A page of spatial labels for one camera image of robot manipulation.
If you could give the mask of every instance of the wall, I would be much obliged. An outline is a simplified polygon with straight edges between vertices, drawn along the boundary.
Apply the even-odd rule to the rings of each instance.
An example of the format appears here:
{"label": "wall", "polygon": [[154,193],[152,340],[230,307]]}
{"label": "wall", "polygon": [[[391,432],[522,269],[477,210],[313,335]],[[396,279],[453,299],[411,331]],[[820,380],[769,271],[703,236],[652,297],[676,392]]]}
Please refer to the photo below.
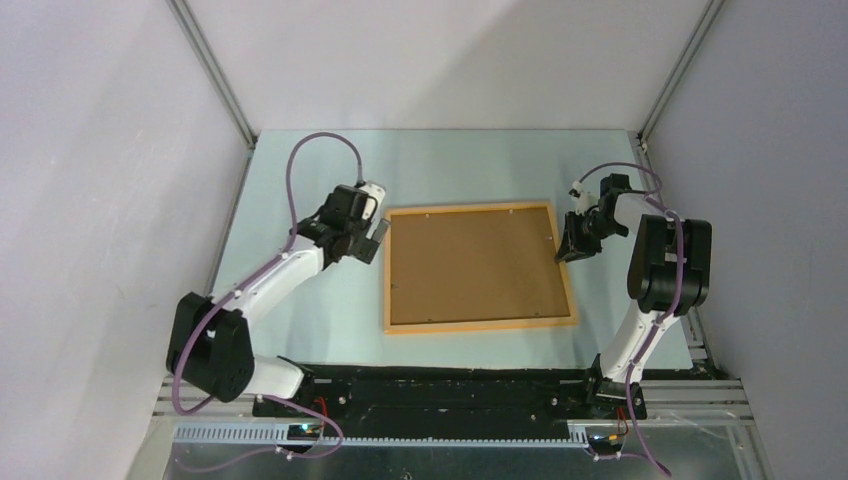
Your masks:
{"label": "wall", "polygon": [[246,151],[165,2],[0,6],[0,470],[123,478]]}
{"label": "wall", "polygon": [[649,154],[713,224],[703,312],[777,478],[842,478],[848,2],[728,2]]}
{"label": "wall", "polygon": [[257,129],[638,130],[706,0],[191,4]]}

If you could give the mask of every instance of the wooden frame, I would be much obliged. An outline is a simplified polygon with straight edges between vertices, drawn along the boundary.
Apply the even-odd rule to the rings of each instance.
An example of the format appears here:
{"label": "wooden frame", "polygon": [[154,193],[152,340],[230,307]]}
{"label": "wooden frame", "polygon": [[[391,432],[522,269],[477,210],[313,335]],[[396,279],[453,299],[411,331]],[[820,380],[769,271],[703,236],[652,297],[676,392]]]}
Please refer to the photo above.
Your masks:
{"label": "wooden frame", "polygon": [[[440,213],[463,213],[463,212],[483,212],[492,210],[519,210],[519,209],[536,209],[545,208],[550,221],[551,235],[553,245],[551,250],[551,261],[556,254],[560,239],[557,229],[556,217],[554,209],[550,202],[513,202],[513,203],[496,203],[482,205],[454,205],[454,206],[428,206],[428,207],[398,207],[387,209],[385,213],[386,219],[392,221],[393,217],[400,215],[422,215],[422,214],[440,214]],[[567,316],[547,317],[547,318],[515,318],[505,320],[475,320],[462,322],[439,322],[432,324],[411,324],[411,325],[395,325],[391,323],[391,294],[392,294],[392,278],[391,278],[391,252],[392,252],[392,228],[389,228],[388,233],[383,241],[384,249],[384,271],[383,271],[383,327],[387,334],[408,334],[408,333],[444,333],[444,332],[463,332],[477,330],[501,330],[501,329],[517,329],[517,328],[540,328],[553,326],[569,326],[578,323],[577,303],[574,297],[574,291],[571,286],[571,281],[568,277],[568,271],[564,263],[557,264],[559,275],[562,278],[562,285],[565,293],[565,299],[568,306],[569,314]]]}

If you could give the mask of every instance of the table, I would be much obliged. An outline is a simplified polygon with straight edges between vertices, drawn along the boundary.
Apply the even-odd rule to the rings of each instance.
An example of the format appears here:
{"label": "table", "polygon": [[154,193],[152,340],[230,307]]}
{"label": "table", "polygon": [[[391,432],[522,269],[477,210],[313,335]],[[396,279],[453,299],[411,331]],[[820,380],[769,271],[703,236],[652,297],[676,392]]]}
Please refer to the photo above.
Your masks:
{"label": "table", "polygon": [[[285,166],[312,131],[265,131],[253,154],[227,238],[215,290],[256,269],[284,243],[290,218]],[[366,180],[386,187],[386,206],[549,200],[560,234],[572,208],[571,183],[604,162],[633,162],[627,133],[615,130],[337,131],[362,154]],[[642,183],[636,170],[610,168],[586,184],[596,193],[612,172]],[[355,161],[341,142],[304,146],[293,169],[298,216],[311,215]],[[586,368],[612,340],[629,304],[626,273],[634,236],[610,237],[594,258],[568,265],[579,312],[576,327],[469,333],[385,335],[382,251],[371,265],[346,258],[298,287],[252,336],[257,354],[302,363],[462,368]],[[692,367],[683,329],[668,330],[647,368]]]}

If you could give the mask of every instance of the wooden tray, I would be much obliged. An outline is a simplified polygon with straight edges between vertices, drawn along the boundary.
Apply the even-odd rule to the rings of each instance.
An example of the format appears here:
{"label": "wooden tray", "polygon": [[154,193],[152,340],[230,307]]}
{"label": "wooden tray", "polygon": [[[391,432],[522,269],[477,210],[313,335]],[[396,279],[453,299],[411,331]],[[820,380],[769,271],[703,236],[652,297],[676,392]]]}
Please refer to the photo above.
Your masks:
{"label": "wooden tray", "polygon": [[386,218],[386,333],[577,324],[550,203],[394,208]]}

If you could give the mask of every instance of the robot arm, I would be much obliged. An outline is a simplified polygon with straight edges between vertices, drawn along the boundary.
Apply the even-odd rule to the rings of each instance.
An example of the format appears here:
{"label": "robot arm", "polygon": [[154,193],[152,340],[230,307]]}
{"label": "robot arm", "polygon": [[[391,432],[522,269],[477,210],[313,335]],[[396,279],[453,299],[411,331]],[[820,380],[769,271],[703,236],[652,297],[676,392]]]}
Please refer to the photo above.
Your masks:
{"label": "robot arm", "polygon": [[230,289],[212,298],[196,293],[183,297],[171,332],[168,370],[176,370],[182,350],[201,319],[225,301],[189,353],[183,378],[222,402],[244,393],[292,398],[306,372],[281,357],[255,356],[251,334],[298,285],[342,257],[371,263],[389,227],[388,221],[380,220],[368,238],[385,194],[374,183],[337,186],[314,215],[298,222],[291,248],[278,254],[279,259],[272,259],[269,264],[273,266],[248,285],[232,292],[229,300]]}
{"label": "robot arm", "polygon": [[[701,220],[683,221],[684,258],[678,259],[674,223],[641,192],[630,188],[627,175],[612,174],[601,180],[597,199],[584,192],[579,183],[571,194],[578,197],[577,209],[566,215],[557,261],[592,257],[602,251],[604,238],[636,234],[627,273],[630,307],[612,343],[595,358],[587,375],[590,403],[619,403],[626,397],[625,379],[631,365],[631,382],[638,383],[662,335],[689,308],[706,299],[712,227]],[[684,263],[680,301],[673,314],[660,322],[675,295],[678,261]],[[651,333],[655,324],[657,328]]]}

